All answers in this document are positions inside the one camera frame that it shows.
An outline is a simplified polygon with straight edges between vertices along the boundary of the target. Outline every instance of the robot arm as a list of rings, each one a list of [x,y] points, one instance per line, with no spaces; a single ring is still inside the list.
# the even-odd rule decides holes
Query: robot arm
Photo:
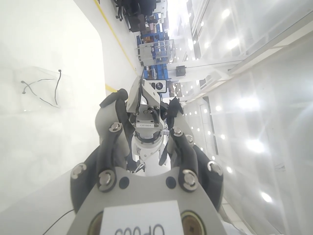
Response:
[[[71,172],[76,217],[68,234],[89,234],[105,207],[168,200],[178,202],[185,234],[191,228],[197,228],[197,235],[226,234],[216,212],[223,193],[222,168],[196,146],[179,100],[163,104],[140,78],[125,104],[127,97],[119,90],[100,104],[95,121],[100,146]],[[147,105],[141,104],[142,97]],[[156,164],[163,165],[168,154],[171,170],[151,177],[132,174],[159,150],[167,127],[168,142]],[[133,154],[140,156],[139,162]]]

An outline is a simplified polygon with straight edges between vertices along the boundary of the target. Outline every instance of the ceiling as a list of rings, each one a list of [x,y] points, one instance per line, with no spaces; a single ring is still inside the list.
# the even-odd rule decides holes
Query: ceiling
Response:
[[[211,114],[202,98],[184,106],[196,143],[224,168],[227,201],[257,234],[313,229],[312,44],[313,32],[210,91]]]
[[[177,56],[238,58],[205,92],[196,79],[176,87],[198,146],[224,168],[225,197],[257,234],[311,234],[313,0],[184,1]]]

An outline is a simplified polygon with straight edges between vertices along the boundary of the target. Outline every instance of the white label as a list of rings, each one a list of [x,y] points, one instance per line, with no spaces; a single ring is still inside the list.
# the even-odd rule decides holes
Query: white label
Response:
[[[154,124],[136,123],[136,127],[139,127],[139,128],[154,128]]]
[[[106,207],[100,235],[184,235],[178,203]]]

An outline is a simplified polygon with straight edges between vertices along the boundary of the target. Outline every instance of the yellow floor line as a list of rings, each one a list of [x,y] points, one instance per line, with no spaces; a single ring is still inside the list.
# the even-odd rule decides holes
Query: yellow floor line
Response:
[[[109,86],[109,85],[105,85],[105,89],[107,90],[107,91],[110,91],[110,92],[112,92],[112,93],[115,93],[115,92],[117,92],[117,90],[116,89],[113,89],[111,86]]]
[[[97,1],[97,0],[94,0],[94,2],[95,2],[95,4],[96,4],[96,6],[98,7],[98,9],[99,9],[99,11],[100,11],[100,13],[101,13],[103,19],[105,20],[105,22],[106,22],[107,25],[109,26],[111,32],[113,33],[113,36],[115,37],[116,41],[118,42],[119,46],[121,47],[121,49],[122,49],[122,51],[123,51],[123,53],[124,53],[126,59],[128,60],[128,62],[129,62],[129,64],[131,65],[132,69],[134,70],[134,72],[137,74],[137,72],[136,72],[134,66],[132,65],[132,63],[131,63],[129,57],[128,57],[127,54],[126,54],[126,51],[124,50],[124,48],[123,48],[121,42],[119,41],[117,35],[115,34],[115,32],[114,32],[114,30],[113,30],[111,24],[109,23],[109,21],[108,21],[107,17],[105,16],[103,10],[101,9],[101,7],[100,7],[98,1]],[[115,89],[113,89],[112,87],[110,87],[110,86],[107,85],[107,84],[105,85],[105,89],[108,90],[108,91],[110,91],[110,92],[116,92]]]

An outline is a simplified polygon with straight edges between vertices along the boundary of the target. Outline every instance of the gray metal plate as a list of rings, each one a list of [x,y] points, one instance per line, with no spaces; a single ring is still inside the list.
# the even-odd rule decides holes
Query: gray metal plate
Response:
[[[109,193],[102,193],[95,186],[81,206],[67,235],[86,235],[90,222],[105,207],[168,200],[177,200],[181,213],[186,210],[197,213],[204,223],[207,235],[226,235],[218,214],[202,187],[199,186],[193,193],[183,191],[178,184],[178,173],[177,167],[159,176],[141,177],[117,167],[115,188]],[[176,180],[174,189],[166,186],[166,178],[169,176]],[[130,180],[126,189],[119,187],[122,177],[128,177]]]

